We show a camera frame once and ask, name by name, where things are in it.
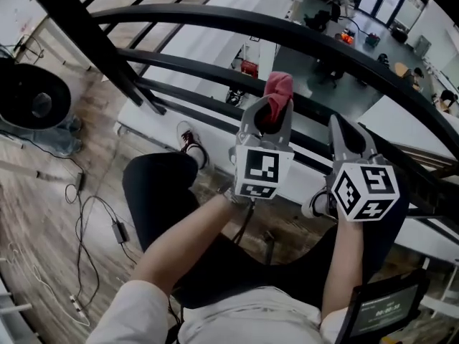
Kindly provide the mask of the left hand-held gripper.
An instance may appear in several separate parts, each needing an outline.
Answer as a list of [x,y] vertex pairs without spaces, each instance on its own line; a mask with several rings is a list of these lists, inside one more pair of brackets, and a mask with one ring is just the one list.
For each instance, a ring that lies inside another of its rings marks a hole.
[[265,136],[262,122],[268,115],[268,97],[261,97],[242,114],[236,144],[229,150],[235,165],[236,196],[272,199],[286,179],[293,163],[290,142],[293,101],[289,100]]

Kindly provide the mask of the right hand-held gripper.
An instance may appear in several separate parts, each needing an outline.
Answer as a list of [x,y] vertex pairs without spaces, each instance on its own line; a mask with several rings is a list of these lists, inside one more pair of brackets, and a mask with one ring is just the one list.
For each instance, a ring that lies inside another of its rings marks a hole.
[[382,220],[400,197],[393,167],[360,124],[332,115],[328,129],[333,168],[326,177],[327,214],[341,212],[349,222]]

